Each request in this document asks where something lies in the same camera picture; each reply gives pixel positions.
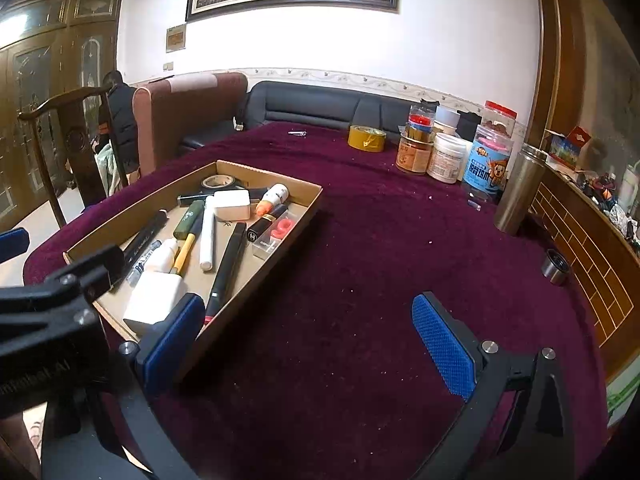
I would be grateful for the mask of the yellow black small pen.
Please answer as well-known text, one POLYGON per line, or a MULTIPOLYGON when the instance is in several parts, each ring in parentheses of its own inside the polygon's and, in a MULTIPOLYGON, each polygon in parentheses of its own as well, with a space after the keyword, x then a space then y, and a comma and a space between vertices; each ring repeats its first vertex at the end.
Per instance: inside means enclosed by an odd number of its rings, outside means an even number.
POLYGON ((170 270, 170 274, 177 274, 177 275, 182 274, 182 271, 186 267, 186 264, 189 262, 190 255, 195 245, 195 242, 201 233, 202 224, 203 224, 203 214, 200 214, 192 224, 191 229, 188 235, 186 236, 186 240, 182 244, 182 247, 180 249, 180 252, 178 253, 177 258, 175 258, 175 262, 170 270))

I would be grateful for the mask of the black red-cap marker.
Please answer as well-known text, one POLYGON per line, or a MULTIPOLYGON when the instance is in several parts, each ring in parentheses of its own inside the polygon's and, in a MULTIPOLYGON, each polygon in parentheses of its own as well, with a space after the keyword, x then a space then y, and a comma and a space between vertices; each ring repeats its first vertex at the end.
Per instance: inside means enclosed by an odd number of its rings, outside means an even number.
POLYGON ((224 306, 234 279, 235 268, 242 257, 246 223, 238 222, 228 240, 206 304, 204 325, 207 326, 224 306))

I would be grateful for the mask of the orange label glass jar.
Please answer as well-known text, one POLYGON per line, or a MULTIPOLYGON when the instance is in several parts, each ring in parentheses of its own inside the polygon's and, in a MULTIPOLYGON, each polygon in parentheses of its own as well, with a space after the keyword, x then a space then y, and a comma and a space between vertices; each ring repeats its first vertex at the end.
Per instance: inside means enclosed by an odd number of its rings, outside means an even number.
POLYGON ((433 143, 414 140, 402 134, 398 144, 395 165, 410 174, 426 174, 433 143))

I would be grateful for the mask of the white tube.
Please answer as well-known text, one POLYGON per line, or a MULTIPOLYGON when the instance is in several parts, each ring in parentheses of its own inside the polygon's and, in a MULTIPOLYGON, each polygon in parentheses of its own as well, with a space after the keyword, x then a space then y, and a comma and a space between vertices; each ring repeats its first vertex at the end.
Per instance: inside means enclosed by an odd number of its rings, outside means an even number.
POLYGON ((200 255, 198 256, 200 268, 204 272, 209 272, 214 267, 215 232, 215 200, 212 196, 209 196, 205 200, 200 237, 200 255))

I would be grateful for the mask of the white orange-cap bottle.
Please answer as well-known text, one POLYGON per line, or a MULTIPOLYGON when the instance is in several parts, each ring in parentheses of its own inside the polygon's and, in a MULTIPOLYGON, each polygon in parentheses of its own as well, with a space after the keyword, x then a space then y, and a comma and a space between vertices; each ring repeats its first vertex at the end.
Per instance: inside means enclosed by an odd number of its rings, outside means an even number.
POLYGON ((268 188, 256 205, 255 214, 257 217, 262 217, 264 214, 270 214, 274 208, 283 205, 287 200, 288 188, 282 183, 274 184, 268 188))

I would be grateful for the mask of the black gold-band lipstick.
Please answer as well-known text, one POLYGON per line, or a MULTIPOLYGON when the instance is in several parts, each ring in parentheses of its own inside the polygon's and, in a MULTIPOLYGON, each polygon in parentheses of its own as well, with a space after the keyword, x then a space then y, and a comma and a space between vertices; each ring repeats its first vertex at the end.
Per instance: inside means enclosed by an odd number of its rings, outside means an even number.
POLYGON ((264 234, 270 226, 276 222, 282 214, 285 214, 288 211, 288 206, 285 204, 281 204, 279 206, 275 206, 272 211, 263 214, 258 220, 256 220, 247 230, 246 237, 251 242, 254 243, 258 240, 259 237, 264 234))

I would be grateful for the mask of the yellow tape roll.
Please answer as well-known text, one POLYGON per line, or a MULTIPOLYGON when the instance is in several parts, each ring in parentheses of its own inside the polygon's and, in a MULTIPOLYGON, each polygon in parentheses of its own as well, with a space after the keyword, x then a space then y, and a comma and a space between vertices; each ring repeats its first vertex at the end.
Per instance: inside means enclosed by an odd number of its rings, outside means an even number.
POLYGON ((386 133, 380 129, 351 125, 349 127, 347 144, 355 150, 367 153, 381 153, 384 151, 386 133))

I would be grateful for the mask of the white charger adapter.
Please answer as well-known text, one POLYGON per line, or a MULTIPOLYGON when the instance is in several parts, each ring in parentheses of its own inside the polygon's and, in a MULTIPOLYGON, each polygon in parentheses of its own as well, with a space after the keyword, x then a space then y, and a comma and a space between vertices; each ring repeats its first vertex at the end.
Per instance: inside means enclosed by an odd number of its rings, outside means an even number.
POLYGON ((124 322, 138 336, 165 321, 186 293, 178 263, 180 250, 180 242, 169 237, 144 264, 124 312, 124 322))

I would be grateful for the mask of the long black pen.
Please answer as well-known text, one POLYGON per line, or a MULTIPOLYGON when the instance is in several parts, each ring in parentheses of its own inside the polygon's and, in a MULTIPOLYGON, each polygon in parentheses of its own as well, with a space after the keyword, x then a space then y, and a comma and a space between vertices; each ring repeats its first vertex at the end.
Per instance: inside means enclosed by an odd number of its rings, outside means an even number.
POLYGON ((259 200, 268 191, 268 188, 229 188, 228 190, 206 192, 198 194, 183 194, 177 198, 180 207, 186 207, 197 200, 206 200, 207 197, 219 198, 220 200, 232 200, 232 198, 247 198, 250 202, 259 200))

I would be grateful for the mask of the green small case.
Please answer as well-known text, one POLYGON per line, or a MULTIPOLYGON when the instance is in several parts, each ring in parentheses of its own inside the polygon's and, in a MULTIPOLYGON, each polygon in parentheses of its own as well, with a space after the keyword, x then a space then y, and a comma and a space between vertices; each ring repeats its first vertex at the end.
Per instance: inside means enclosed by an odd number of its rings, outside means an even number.
POLYGON ((195 221, 201 217, 203 210, 204 202, 202 200, 194 200, 181 217, 174 229, 174 232, 172 232, 172 236, 175 237, 176 240, 186 240, 186 237, 191 232, 195 221))

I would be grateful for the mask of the red blue lid jar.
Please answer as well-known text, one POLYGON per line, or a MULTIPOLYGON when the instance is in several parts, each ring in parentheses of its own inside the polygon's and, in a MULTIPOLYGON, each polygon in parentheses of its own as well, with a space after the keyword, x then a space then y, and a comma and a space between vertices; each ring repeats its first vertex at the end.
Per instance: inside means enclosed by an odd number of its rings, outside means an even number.
POLYGON ((410 107, 406 136, 413 141, 432 143, 436 107, 430 103, 416 103, 410 107))

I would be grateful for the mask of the black white marker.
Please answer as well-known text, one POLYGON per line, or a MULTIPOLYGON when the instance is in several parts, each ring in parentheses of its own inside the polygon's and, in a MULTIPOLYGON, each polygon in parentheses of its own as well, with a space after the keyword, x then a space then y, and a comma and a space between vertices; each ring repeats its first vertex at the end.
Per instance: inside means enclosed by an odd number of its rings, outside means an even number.
POLYGON ((152 243, 149 244, 149 247, 145 249, 145 252, 134 263, 134 266, 126 276, 126 282, 130 287, 134 287, 137 285, 137 282, 140 280, 141 275, 144 271, 146 263, 153 255, 153 252, 160 248, 161 244, 162 242, 160 240, 153 240, 152 243))

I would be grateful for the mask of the black tape roll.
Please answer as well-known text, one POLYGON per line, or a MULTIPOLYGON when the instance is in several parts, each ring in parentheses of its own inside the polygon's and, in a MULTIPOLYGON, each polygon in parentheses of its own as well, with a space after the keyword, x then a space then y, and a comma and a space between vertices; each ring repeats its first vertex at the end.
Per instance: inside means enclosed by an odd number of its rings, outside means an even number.
POLYGON ((213 174, 206 177, 201 182, 201 190, 203 193, 213 194, 218 191, 227 191, 235 188, 238 180, 228 174, 213 174))

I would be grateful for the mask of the cardboard box tray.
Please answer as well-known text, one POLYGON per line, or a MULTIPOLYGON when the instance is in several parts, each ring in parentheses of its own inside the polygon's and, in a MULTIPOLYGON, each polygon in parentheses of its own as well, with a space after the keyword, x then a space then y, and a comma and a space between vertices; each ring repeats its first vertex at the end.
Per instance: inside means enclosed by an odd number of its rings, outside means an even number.
MULTIPOLYGON (((214 174, 228 174, 252 188, 270 188, 278 183, 283 184, 288 188, 286 204, 293 225, 276 246, 254 249, 250 242, 242 241, 242 255, 229 282, 227 298, 190 345, 184 358, 185 368, 192 367, 217 339, 272 268, 284 257, 294 240, 306 229, 318 210, 323 192, 321 186, 283 174, 217 160, 145 195, 63 252, 65 261, 73 263, 106 246, 125 247, 152 219, 153 214, 161 209, 167 211, 168 220, 156 238, 168 240, 186 214, 186 208, 177 205, 177 197, 193 191, 205 178, 214 174)), ((186 254, 181 250, 175 251, 175 260, 181 263, 178 274, 145 271, 134 286, 121 284, 117 289, 94 300, 93 305, 122 338, 140 341, 144 335, 151 333, 154 322, 163 321, 177 310, 178 300, 185 292, 193 292, 203 300, 208 299, 215 278, 221 274, 224 251, 237 223, 233 216, 227 220, 205 219, 200 234, 186 239, 190 245, 189 251, 186 254)))

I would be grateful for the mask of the pink nine candle pack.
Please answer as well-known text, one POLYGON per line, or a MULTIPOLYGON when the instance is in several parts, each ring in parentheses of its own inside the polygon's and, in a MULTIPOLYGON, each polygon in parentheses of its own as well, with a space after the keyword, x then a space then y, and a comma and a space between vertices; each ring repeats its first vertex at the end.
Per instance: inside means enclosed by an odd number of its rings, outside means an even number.
POLYGON ((289 211, 282 214, 256 242, 249 241, 252 254, 259 259, 266 260, 280 247, 288 233, 296 226, 297 221, 297 214, 289 211))

